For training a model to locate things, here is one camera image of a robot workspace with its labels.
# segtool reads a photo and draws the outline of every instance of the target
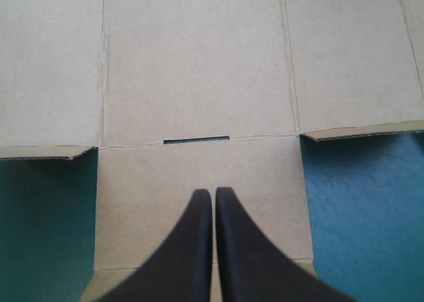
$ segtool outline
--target cardboard edge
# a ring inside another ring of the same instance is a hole
[[[307,136],[314,141],[324,141],[342,138],[355,138],[361,136],[412,132],[424,132],[424,120],[384,123],[380,125],[353,126],[347,128],[332,128],[329,130],[305,132],[301,135]]]
[[[318,278],[317,272],[313,267],[312,261],[297,261],[292,260],[299,267],[309,273],[311,276]],[[105,269],[94,271],[90,281],[85,287],[79,302],[92,302],[107,292],[111,291],[114,287],[119,285],[127,277],[129,277],[137,268],[130,269]],[[212,264],[212,277],[211,277],[211,302],[222,301],[221,287],[219,283],[218,265]]]
[[[72,160],[85,152],[94,149],[94,146],[0,146],[0,160],[39,160],[65,159]]]

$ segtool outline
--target cardboard box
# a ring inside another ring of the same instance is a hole
[[[3,0],[0,158],[100,148],[96,272],[220,185],[311,262],[298,136],[424,130],[419,1]]]

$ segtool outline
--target brown cardboard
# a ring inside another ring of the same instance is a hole
[[[297,262],[296,260],[294,260],[294,262],[311,276],[318,277],[317,272],[315,271],[315,268],[311,262]]]
[[[401,0],[403,15],[413,46],[413,55],[419,72],[421,90],[424,82],[424,0]]]
[[[222,302],[218,264],[212,264],[211,302]]]
[[[0,160],[17,158],[66,158],[71,160],[92,146],[0,146]]]
[[[0,146],[13,156],[99,145],[102,3],[0,0]]]
[[[424,120],[399,0],[286,0],[286,7],[301,133]]]
[[[165,239],[194,189],[232,186],[265,234],[313,259],[296,136],[100,150],[95,270],[135,268]]]
[[[104,147],[295,133],[281,0],[108,0]]]
[[[332,128],[329,130],[308,132],[304,135],[312,138],[313,140],[322,141],[334,138],[350,138],[352,136],[357,137],[401,132],[421,132],[423,129],[424,121],[405,121],[398,123],[386,123],[384,125]]]

